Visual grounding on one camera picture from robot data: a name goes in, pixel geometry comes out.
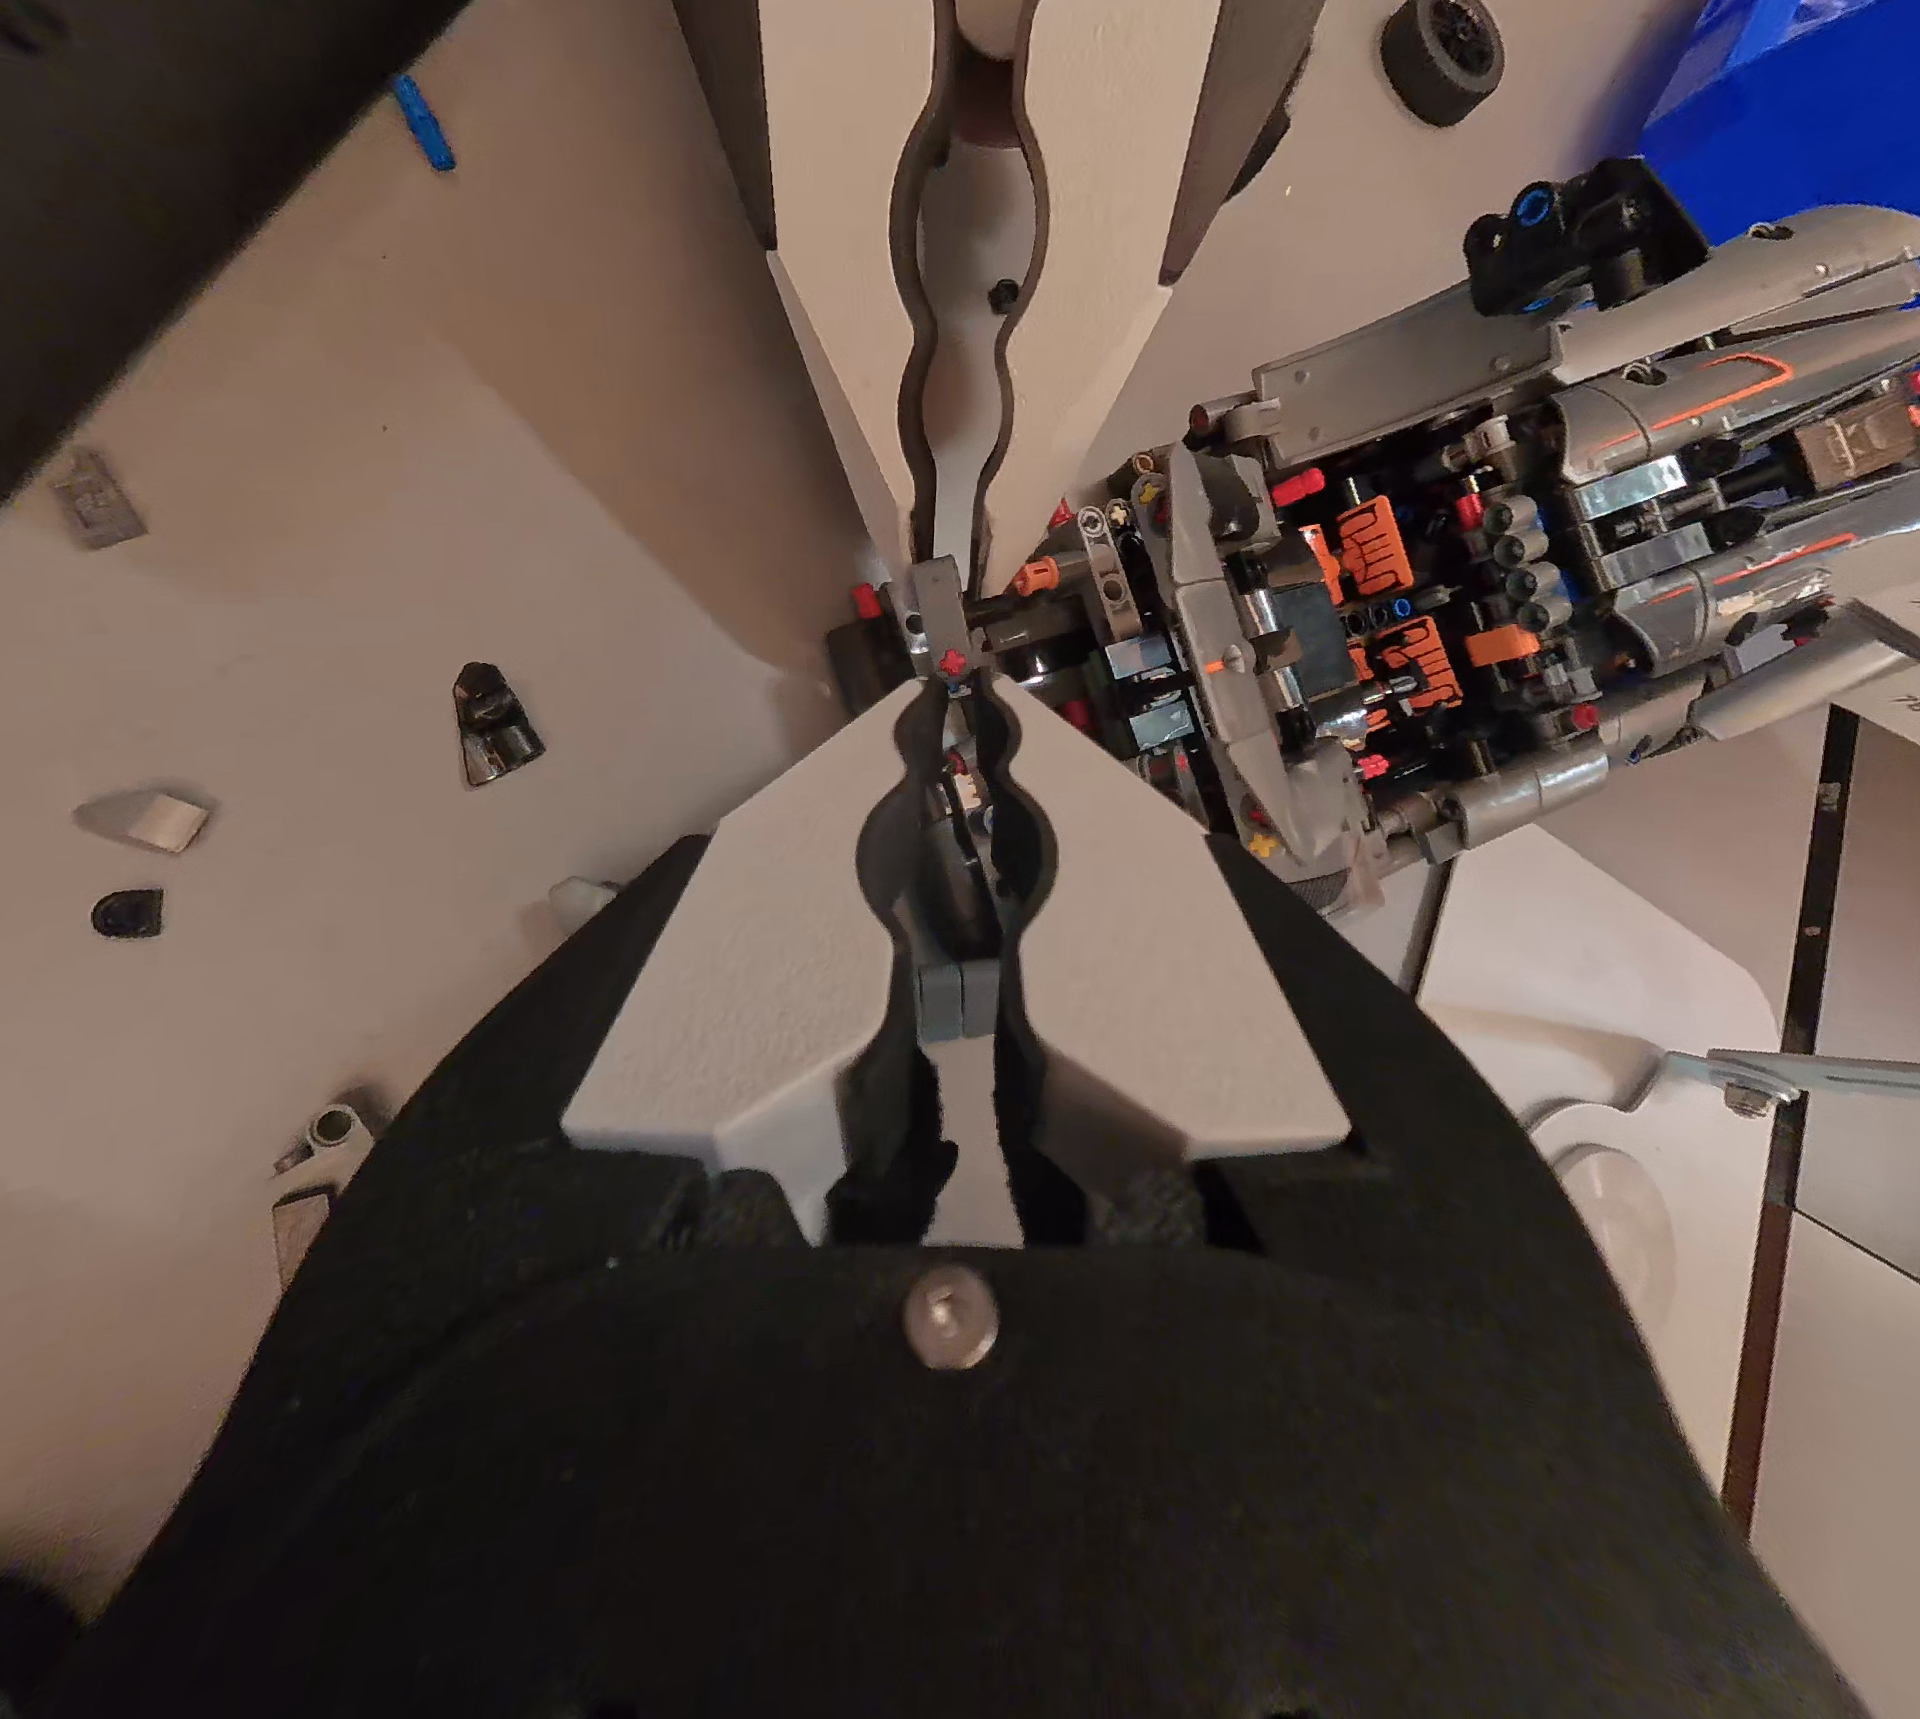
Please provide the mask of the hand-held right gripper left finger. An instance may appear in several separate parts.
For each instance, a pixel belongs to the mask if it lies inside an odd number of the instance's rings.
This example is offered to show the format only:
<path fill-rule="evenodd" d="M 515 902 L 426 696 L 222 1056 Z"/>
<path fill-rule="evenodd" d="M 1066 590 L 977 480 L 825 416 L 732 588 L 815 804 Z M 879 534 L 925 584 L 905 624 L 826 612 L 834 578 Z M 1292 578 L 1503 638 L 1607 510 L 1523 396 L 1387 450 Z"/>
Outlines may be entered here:
<path fill-rule="evenodd" d="M 910 1126 L 923 856 L 948 688 L 912 680 L 713 832 L 562 1114 L 583 1152 L 773 1178 L 818 1246 Z"/>

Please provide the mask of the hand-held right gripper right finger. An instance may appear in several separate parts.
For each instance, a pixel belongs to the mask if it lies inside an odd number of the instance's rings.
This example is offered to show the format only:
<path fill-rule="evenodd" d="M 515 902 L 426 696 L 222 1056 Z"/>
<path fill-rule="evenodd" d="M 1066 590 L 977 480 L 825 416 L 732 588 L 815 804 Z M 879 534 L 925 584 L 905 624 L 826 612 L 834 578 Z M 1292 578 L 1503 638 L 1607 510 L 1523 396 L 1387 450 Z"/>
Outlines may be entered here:
<path fill-rule="evenodd" d="M 1025 1244 L 1201 1162 L 1319 1156 L 1353 1122 L 1224 866 L 1317 914 L 1009 680 L 980 690 L 1003 894 L 995 1116 Z"/>

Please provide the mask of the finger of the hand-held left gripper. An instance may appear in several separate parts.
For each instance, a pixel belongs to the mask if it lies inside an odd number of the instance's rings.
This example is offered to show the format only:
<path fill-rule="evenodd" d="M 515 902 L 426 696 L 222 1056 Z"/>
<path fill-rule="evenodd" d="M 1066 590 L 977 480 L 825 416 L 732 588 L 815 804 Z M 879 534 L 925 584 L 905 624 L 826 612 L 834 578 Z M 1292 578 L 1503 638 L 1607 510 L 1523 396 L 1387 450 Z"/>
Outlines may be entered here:
<path fill-rule="evenodd" d="M 1015 117 L 1034 240 L 995 350 L 980 596 L 1009 588 L 1083 480 L 1168 306 L 1165 258 L 1223 3 L 1034 0 L 1025 19 Z"/>
<path fill-rule="evenodd" d="M 935 556 L 926 388 L 941 320 L 923 270 L 931 173 L 952 139 L 954 0 L 757 0 L 767 262 L 884 572 Z"/>

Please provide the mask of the small grey lego block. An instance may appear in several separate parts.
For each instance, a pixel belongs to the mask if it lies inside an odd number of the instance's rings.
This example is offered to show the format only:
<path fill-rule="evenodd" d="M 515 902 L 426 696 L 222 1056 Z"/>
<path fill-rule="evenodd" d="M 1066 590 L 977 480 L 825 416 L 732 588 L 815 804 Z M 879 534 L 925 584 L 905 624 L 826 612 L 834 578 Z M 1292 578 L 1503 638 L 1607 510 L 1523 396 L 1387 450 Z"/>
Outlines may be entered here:
<path fill-rule="evenodd" d="M 915 970 L 923 1046 L 990 1040 L 999 1020 L 999 960 L 921 964 Z"/>

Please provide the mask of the grey black lego car model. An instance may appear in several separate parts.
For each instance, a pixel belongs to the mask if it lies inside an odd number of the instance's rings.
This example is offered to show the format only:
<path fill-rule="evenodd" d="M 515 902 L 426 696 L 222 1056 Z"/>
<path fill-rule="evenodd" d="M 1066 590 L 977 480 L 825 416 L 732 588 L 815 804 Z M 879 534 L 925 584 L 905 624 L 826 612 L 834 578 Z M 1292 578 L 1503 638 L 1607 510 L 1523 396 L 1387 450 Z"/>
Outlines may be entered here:
<path fill-rule="evenodd" d="M 1916 542 L 1916 215 L 1724 244 L 1641 159 L 1524 189 L 1465 280 L 1193 408 L 967 602 L 925 910 L 999 944 L 967 696 L 1020 684 L 1317 912 L 1828 706 L 1881 660 L 1850 554 Z M 884 588 L 828 634 L 906 682 Z"/>

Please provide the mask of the grey lego connector red pin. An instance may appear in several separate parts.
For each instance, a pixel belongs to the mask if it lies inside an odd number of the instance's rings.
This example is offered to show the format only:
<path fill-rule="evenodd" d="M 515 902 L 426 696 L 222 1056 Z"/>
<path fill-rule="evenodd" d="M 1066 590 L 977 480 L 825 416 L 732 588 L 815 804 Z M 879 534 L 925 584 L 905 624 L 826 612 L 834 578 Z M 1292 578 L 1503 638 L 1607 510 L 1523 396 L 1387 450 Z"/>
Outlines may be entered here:
<path fill-rule="evenodd" d="M 979 668 L 967 590 L 952 556 L 921 562 L 883 590 L 915 676 L 970 686 Z"/>

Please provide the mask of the black lego tyre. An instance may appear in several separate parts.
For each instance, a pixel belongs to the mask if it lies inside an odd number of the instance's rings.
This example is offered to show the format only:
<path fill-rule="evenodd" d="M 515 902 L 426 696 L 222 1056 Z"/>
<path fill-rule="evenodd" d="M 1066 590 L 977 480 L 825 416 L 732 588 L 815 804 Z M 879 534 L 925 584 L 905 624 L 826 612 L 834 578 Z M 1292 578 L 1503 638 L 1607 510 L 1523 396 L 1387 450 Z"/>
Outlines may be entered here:
<path fill-rule="evenodd" d="M 1404 0 L 1379 35 L 1394 99 L 1419 123 L 1450 131 L 1499 93 L 1503 33 L 1483 0 Z"/>

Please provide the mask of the black lego wedge piece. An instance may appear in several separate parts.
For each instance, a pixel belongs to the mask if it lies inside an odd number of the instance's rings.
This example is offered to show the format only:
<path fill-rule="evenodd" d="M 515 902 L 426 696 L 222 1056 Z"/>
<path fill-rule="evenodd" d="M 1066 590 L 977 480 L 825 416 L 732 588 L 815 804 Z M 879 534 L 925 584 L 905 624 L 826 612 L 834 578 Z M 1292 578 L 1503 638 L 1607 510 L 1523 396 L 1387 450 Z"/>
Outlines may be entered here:
<path fill-rule="evenodd" d="M 464 664 L 451 698 L 466 788 L 477 790 L 522 772 L 546 754 L 542 736 L 498 666 Z"/>

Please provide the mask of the grey lego connector with hole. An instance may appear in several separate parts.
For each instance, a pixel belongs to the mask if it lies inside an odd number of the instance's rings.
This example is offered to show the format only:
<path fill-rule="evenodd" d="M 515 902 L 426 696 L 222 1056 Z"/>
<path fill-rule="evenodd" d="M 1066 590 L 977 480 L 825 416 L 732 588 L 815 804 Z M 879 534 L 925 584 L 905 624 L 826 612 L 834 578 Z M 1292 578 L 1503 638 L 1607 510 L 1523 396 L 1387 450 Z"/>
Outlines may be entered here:
<path fill-rule="evenodd" d="M 348 1102 L 322 1108 L 297 1138 L 295 1146 L 277 1160 L 272 1178 L 282 1192 L 308 1190 L 314 1182 L 344 1186 L 367 1162 L 376 1134 L 364 1116 Z"/>

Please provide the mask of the grey lego tile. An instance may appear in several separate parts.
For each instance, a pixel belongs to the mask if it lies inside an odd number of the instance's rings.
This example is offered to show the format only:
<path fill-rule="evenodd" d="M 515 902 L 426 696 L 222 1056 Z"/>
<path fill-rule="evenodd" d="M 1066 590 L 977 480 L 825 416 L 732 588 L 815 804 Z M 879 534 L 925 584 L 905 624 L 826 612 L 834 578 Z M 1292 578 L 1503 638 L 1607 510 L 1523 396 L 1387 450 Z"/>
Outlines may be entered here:
<path fill-rule="evenodd" d="M 110 792 L 70 814 L 72 824 L 91 836 L 169 858 L 186 854 L 213 816 L 213 808 L 161 788 Z"/>

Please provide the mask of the lego instruction booklet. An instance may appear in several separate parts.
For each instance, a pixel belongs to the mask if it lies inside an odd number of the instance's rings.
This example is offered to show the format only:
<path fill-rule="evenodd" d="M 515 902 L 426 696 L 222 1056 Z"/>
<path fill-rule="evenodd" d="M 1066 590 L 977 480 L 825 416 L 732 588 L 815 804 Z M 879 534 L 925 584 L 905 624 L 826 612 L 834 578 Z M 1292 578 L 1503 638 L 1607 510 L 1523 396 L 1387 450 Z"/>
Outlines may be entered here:
<path fill-rule="evenodd" d="M 1833 706 L 1866 724 L 1919 746 L 1919 586 L 1891 588 L 1869 598 L 1852 598 L 1842 614 L 1870 634 L 1870 652 L 1881 660 L 1856 684 L 1842 690 Z"/>

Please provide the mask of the blue plastic bin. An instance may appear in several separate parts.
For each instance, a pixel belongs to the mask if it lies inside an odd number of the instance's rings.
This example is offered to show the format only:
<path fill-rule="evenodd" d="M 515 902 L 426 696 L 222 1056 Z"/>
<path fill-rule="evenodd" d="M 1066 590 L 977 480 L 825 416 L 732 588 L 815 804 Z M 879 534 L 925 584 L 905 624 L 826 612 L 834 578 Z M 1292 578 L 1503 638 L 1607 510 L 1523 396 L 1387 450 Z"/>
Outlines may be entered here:
<path fill-rule="evenodd" d="M 1919 211 L 1919 0 L 1709 0 L 1639 143 L 1724 244 L 1826 205 Z"/>

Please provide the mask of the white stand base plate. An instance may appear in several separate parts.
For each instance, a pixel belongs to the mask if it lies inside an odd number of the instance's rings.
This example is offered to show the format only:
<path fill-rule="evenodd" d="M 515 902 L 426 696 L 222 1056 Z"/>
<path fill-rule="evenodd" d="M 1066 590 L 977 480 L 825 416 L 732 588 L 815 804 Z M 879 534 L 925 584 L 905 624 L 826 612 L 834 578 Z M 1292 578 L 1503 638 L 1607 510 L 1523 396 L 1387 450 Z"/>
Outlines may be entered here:
<path fill-rule="evenodd" d="M 1674 1408 L 1731 1412 L 1773 1112 L 1666 1060 L 1771 1050 L 1764 990 L 1528 828 L 1452 866 L 1419 998 L 1587 1222 Z"/>

